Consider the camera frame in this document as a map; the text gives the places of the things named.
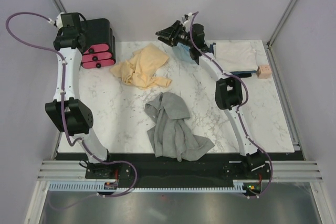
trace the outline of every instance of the metal floor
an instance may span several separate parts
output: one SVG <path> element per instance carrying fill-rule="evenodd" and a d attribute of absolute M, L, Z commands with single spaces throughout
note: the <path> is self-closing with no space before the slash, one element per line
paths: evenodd
<path fill-rule="evenodd" d="M 92 193 L 49 192 L 54 207 Z M 93 197 L 64 211 L 44 206 L 41 224 L 315 224 L 321 223 L 309 184 L 272 183 L 260 199 L 220 193 L 131 193 Z"/>

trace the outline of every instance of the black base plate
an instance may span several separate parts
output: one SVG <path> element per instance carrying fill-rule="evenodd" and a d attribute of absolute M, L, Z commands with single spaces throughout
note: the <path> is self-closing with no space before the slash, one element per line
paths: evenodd
<path fill-rule="evenodd" d="M 291 154 L 270 154 L 272 160 L 303 160 L 301 152 Z M 85 154 L 58 154 L 57 160 L 87 159 Z M 259 180 L 269 179 L 269 165 L 251 173 L 245 173 L 239 163 L 239 154 L 206 154 L 198 161 L 178 162 L 167 157 L 156 158 L 154 154 L 110 154 L 110 161 L 124 160 L 131 162 L 138 171 L 138 188 L 200 188 L 200 187 L 232 187 L 234 179 Z M 92 173 L 87 171 L 86 178 L 114 179 L 118 170 L 119 187 L 129 187 L 135 173 L 126 164 L 105 166 L 105 171 Z"/>

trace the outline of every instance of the blue object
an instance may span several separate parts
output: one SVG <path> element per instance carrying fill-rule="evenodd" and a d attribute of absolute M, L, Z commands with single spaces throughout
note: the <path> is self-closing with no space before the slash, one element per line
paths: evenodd
<path fill-rule="evenodd" d="M 212 43 L 212 44 L 210 44 L 210 46 L 209 46 L 209 51 L 212 52 L 213 55 L 215 55 L 214 47 L 216 47 L 216 43 L 215 42 Z"/>
<path fill-rule="evenodd" d="M 237 74 L 241 74 L 241 73 L 257 73 L 256 70 L 251 70 L 251 71 L 233 71 L 231 72 L 231 74 L 237 75 Z"/>
<path fill-rule="evenodd" d="M 190 57 L 189 49 L 190 47 L 178 43 L 176 47 L 173 47 L 173 52 L 178 59 L 196 64 L 196 62 L 193 61 Z"/>

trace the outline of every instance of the small wooden block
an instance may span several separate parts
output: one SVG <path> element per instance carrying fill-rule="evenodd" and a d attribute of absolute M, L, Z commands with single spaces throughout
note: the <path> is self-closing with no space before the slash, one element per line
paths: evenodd
<path fill-rule="evenodd" d="M 267 79 L 272 76 L 272 70 L 269 65 L 260 65 L 257 70 L 257 77 L 259 79 Z"/>

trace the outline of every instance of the white towel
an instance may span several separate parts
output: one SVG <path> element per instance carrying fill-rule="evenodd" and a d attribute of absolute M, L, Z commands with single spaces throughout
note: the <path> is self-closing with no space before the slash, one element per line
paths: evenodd
<path fill-rule="evenodd" d="M 229 72 L 256 71 L 256 50 L 249 41 L 216 42 L 215 57 Z"/>

